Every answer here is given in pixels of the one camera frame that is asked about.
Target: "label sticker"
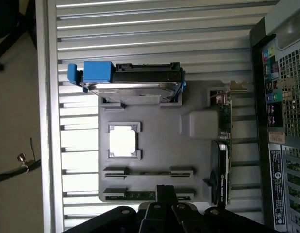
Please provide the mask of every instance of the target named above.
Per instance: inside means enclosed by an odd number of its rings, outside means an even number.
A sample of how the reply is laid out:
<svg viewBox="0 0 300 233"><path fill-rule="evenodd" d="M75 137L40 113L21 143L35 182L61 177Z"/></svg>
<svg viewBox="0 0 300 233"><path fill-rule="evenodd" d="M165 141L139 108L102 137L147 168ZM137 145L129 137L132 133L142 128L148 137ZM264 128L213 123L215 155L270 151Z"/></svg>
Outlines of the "label sticker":
<svg viewBox="0 0 300 233"><path fill-rule="evenodd" d="M282 176L283 169L280 150L270 151L270 162L275 225L284 225L286 223L286 219L284 209L284 190Z"/></svg>
<svg viewBox="0 0 300 233"><path fill-rule="evenodd" d="M284 132L268 132L268 140L272 143L285 144Z"/></svg>

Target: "gray plastic shroud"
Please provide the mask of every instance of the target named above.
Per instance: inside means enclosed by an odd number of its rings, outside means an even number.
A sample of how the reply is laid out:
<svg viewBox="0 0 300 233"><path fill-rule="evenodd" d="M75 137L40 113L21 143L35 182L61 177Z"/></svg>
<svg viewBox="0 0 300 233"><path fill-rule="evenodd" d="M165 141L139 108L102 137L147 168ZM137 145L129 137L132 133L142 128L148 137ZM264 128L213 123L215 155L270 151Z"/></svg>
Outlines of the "gray plastic shroud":
<svg viewBox="0 0 300 233"><path fill-rule="evenodd" d="M208 89L223 86L217 81L188 81L178 108L160 105L135 105L110 111L99 110L99 199L106 201L104 191L123 188L128 191L155 191L156 185L173 185L176 189L194 189L191 201L210 202L210 188L203 181L211 172L211 140L193 139L181 135L181 115L208 106ZM110 122L140 122L137 149L141 159L109 158ZM168 172L171 167L191 167L190 177L158 175L127 176L125 179L106 177L108 167L126 167L129 171Z"/></svg>

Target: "screw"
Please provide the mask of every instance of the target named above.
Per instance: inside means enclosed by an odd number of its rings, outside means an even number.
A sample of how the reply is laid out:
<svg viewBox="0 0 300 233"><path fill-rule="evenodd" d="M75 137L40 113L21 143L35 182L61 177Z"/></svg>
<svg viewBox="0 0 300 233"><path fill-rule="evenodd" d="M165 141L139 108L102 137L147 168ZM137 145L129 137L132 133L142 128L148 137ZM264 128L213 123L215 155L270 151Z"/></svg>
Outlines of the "screw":
<svg viewBox="0 0 300 233"><path fill-rule="evenodd" d="M210 211L213 215L218 215L219 214L219 211L216 210L216 209L213 209Z"/></svg>
<svg viewBox="0 0 300 233"><path fill-rule="evenodd" d="M179 209L184 209L184 208L185 208L185 205L179 204L177 207L178 207Z"/></svg>

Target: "metal slats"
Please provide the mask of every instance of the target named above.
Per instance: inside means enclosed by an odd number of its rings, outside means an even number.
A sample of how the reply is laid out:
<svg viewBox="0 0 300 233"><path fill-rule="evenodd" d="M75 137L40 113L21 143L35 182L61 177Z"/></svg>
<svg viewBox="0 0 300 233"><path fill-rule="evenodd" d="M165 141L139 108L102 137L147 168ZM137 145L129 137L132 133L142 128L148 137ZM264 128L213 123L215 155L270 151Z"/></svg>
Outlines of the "metal slats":
<svg viewBox="0 0 300 233"><path fill-rule="evenodd" d="M77 63L82 69L84 60L135 64L177 61L186 70L187 80L250 81L249 29L276 3L276 0L48 0L46 34L50 42L53 132L50 158L54 179L51 186L55 190L50 205L55 203L51 209L55 214L54 222L45 218L45 224L61 232L116 207L102 203L97 196L98 98L85 95L80 88L69 84L68 63ZM252 116L253 106L253 98L236 98L233 116ZM260 171L255 164L258 160L255 121L233 122L232 137L238 144L233 146L228 208L262 222ZM201 211L209 207L208 203L195 204Z"/></svg>

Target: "floor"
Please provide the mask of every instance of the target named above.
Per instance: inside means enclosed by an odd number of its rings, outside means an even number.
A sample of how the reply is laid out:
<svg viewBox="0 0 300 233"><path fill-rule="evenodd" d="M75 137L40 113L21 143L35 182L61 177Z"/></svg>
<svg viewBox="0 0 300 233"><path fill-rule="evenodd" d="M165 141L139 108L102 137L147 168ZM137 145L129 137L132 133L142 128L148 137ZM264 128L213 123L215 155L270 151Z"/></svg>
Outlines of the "floor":
<svg viewBox="0 0 300 233"><path fill-rule="evenodd" d="M40 157L37 51L27 34L0 60L0 173L20 166L17 156ZM0 183L0 233L43 232L41 169Z"/></svg>

